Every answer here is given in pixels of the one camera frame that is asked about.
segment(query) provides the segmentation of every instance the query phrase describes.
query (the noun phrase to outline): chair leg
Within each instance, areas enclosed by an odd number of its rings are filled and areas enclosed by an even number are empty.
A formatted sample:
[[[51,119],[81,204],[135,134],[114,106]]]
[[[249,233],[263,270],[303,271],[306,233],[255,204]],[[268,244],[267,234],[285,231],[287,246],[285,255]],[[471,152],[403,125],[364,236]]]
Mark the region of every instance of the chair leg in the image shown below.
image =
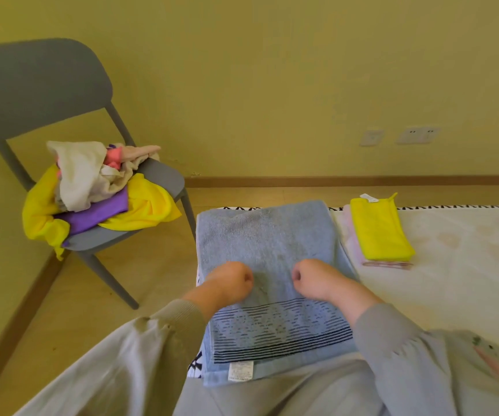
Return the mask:
[[[114,293],[120,296],[132,309],[138,309],[140,305],[130,296],[122,285],[113,277],[111,273],[101,264],[101,261],[94,255],[78,251],[78,255],[86,265],[92,269],[107,285],[114,290]]]
[[[182,197],[180,197],[180,200],[182,200],[185,216],[187,217],[190,228],[192,229],[193,238],[196,239],[196,218],[193,216],[190,197],[188,197],[188,191],[185,188],[182,190]]]

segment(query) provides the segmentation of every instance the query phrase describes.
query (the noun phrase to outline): gray shirt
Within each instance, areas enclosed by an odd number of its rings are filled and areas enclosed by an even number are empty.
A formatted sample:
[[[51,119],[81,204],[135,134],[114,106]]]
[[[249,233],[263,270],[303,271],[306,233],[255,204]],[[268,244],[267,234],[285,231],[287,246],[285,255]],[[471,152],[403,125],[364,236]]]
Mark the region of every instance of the gray shirt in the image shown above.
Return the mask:
[[[499,346],[426,332],[389,304],[356,323],[364,360],[212,389],[184,386],[204,329],[194,304],[174,300],[115,330],[17,415],[499,415]]]

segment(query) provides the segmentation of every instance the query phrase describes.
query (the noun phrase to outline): chair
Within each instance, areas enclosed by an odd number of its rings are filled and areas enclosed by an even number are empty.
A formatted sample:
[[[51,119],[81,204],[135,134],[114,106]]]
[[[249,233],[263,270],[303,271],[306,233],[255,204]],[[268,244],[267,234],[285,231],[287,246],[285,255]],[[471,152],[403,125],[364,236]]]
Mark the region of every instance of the chair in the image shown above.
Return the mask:
[[[95,53],[71,39],[40,39],[0,44],[0,153],[26,190],[35,182],[24,169],[7,139],[31,130],[105,108],[125,144],[135,146],[126,125],[111,102],[112,84]],[[184,178],[175,169],[147,159],[139,167],[149,181],[181,200],[192,234],[196,236]],[[100,226],[69,239],[66,249],[80,258],[130,307],[138,303],[94,255],[138,231],[112,231]]]

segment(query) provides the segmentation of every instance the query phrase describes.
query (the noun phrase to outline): folded blue towel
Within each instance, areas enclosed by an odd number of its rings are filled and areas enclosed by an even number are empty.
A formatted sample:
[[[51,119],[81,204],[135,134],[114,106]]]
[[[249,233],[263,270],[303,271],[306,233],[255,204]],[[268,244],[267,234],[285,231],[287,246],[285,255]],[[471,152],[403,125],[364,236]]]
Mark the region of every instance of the folded blue towel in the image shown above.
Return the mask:
[[[355,351],[342,313],[296,292],[291,271],[318,258],[357,278],[321,201],[254,209],[214,209],[197,220],[199,275],[241,261],[254,275],[252,293],[209,322],[203,339],[203,382],[228,383],[230,362],[254,361],[253,378],[271,376]]]

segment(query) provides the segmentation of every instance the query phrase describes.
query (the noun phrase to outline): brown baseboard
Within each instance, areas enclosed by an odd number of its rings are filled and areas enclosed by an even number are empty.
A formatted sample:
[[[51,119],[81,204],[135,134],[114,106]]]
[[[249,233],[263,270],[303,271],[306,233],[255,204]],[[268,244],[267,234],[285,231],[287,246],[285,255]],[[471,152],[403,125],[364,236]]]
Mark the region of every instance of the brown baseboard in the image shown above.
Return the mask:
[[[192,176],[187,188],[372,187],[398,185],[499,185],[499,175],[424,176]]]
[[[49,292],[51,285],[59,274],[63,261],[59,261],[54,254],[47,260],[38,278],[24,296],[20,306],[12,316],[9,324],[0,336],[0,375],[6,363],[12,356],[14,349],[22,335],[28,328],[38,308],[41,306],[45,295]]]

